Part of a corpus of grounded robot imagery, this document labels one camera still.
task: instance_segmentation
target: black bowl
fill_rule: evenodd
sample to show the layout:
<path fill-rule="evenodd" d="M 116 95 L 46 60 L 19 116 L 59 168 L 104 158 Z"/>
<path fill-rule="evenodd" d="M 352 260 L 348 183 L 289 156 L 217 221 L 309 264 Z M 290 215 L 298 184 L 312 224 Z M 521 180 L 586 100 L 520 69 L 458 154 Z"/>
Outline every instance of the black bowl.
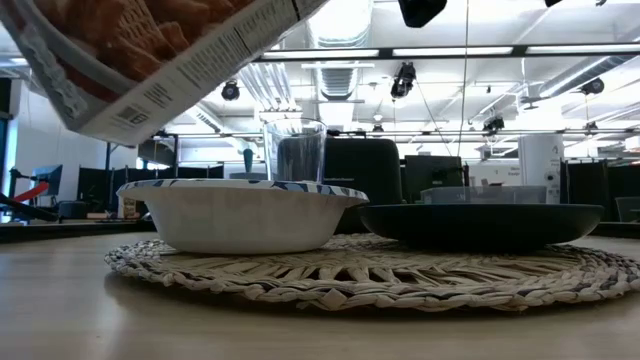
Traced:
<path fill-rule="evenodd" d="M 528 251 L 589 234 L 604 209 L 594 205 L 380 205 L 360 208 L 373 233 L 421 248 Z"/>

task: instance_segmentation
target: round placemat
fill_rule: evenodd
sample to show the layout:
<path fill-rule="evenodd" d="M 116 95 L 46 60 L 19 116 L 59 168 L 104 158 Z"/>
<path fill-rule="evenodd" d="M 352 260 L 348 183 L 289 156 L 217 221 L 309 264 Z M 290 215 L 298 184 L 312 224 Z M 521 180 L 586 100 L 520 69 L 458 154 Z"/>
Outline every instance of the round placemat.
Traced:
<path fill-rule="evenodd" d="M 250 257 L 185 254 L 160 240 L 143 241 L 112 250 L 105 261 L 121 275 L 165 286 L 330 311 L 519 311 L 640 289 L 638 262 L 600 250 L 560 245 L 527 255 L 433 253 L 371 234 L 336 236 L 306 253 Z"/>

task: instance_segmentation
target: hanging wire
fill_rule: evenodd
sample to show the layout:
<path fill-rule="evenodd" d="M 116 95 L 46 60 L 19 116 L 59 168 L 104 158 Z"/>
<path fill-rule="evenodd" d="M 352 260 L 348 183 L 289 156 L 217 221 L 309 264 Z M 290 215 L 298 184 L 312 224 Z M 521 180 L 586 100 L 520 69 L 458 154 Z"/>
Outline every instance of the hanging wire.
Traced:
<path fill-rule="evenodd" d="M 429 113 L 429 117 L 431 118 L 431 122 L 433 122 L 433 126 L 436 127 L 436 131 L 438 132 L 438 135 L 440 135 L 440 139 L 442 140 L 442 143 L 444 144 L 444 147 L 447 149 L 447 152 L 449 153 L 449 156 L 453 156 L 451 154 L 451 151 L 449 150 L 449 145 L 447 145 L 447 141 L 444 139 L 444 136 L 442 136 L 442 133 L 440 132 L 440 128 L 438 127 L 438 123 L 436 123 L 436 119 L 433 117 L 433 113 L 431 112 L 431 108 L 429 108 L 429 104 L 427 103 L 427 98 L 424 96 L 424 93 L 422 92 L 422 86 L 420 86 L 420 80 L 418 80 L 418 78 L 416 77 L 416 83 L 417 83 L 417 87 L 418 90 L 420 91 L 420 96 L 422 96 L 422 102 L 424 103 L 424 106 L 427 108 L 427 112 Z"/>
<path fill-rule="evenodd" d="M 467 23 L 465 29 L 464 44 L 464 75 L 462 80 L 462 119 L 460 119 L 460 132 L 458 134 L 458 154 L 460 156 L 460 147 L 462 146 L 462 127 L 464 126 L 464 107 L 467 100 L 467 68 L 469 62 L 469 0 L 467 0 Z"/>

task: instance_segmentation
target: wooden table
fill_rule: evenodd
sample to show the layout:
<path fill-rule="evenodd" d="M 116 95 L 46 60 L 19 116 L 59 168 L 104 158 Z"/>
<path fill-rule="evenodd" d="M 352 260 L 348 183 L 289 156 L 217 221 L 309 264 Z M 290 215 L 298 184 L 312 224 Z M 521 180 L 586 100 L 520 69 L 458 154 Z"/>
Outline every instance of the wooden table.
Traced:
<path fill-rule="evenodd" d="M 640 297 L 524 314 L 301 312 L 110 274 L 126 234 L 0 245 L 0 359 L 638 359 Z M 585 239 L 640 258 L 638 240 Z"/>

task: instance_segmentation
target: drinking glass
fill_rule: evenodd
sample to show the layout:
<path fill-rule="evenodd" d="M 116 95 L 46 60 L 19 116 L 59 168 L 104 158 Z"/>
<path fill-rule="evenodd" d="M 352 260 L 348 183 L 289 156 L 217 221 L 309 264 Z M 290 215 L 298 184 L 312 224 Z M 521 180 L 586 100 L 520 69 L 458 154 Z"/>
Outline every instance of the drinking glass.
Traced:
<path fill-rule="evenodd" d="M 327 126 L 312 119 L 283 119 L 264 125 L 267 176 L 273 181 L 322 183 Z"/>

